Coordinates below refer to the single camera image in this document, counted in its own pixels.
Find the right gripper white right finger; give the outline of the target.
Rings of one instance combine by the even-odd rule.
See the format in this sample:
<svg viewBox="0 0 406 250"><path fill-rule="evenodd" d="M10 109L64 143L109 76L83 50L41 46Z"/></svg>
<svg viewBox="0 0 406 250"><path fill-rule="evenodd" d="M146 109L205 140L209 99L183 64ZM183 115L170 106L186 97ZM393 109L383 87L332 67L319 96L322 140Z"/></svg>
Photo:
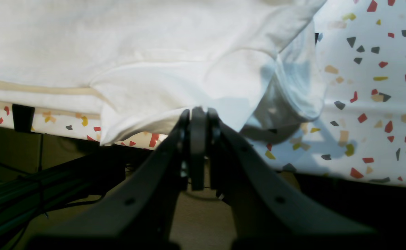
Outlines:
<svg viewBox="0 0 406 250"><path fill-rule="evenodd" d="M198 108L198 145L210 162L210 186L224 196L237 238L232 250L372 250L373 228L304 195L274 172L214 109Z"/></svg>

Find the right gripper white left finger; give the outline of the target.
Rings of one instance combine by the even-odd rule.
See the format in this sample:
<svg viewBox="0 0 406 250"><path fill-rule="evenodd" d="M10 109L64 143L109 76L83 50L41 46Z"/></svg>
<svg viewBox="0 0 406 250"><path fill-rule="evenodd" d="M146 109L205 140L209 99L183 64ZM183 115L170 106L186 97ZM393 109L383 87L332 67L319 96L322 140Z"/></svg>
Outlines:
<svg viewBox="0 0 406 250"><path fill-rule="evenodd" d="M114 193L30 240L27 250L178 250L169 241L176 201L198 190L198 109Z"/></svg>

